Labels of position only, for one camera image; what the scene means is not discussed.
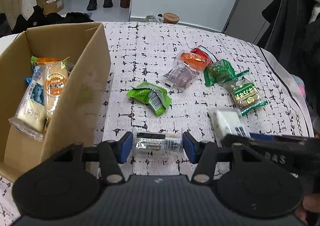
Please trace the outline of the right hand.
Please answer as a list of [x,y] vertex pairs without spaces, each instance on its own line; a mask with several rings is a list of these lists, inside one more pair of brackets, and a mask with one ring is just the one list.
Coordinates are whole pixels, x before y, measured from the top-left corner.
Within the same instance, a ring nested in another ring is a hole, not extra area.
[[307,211],[314,212],[319,214],[320,210],[320,194],[319,193],[310,193],[304,196],[301,204],[298,206],[295,216],[299,218],[304,224],[308,225],[306,220]]

